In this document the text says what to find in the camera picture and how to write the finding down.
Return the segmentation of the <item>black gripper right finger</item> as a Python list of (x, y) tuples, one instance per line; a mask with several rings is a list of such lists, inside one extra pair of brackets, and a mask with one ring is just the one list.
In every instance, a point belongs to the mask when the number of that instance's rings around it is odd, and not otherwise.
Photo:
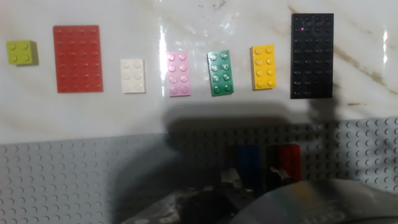
[(285, 170), (276, 169), (274, 167), (270, 167), (272, 175), (276, 178), (279, 184), (291, 184), (292, 178)]

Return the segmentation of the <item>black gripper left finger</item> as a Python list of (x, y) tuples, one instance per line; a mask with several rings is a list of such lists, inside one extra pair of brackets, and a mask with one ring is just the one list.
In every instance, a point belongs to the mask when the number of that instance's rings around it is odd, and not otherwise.
[(243, 190), (242, 180), (235, 168), (229, 168), (220, 172), (220, 190)]

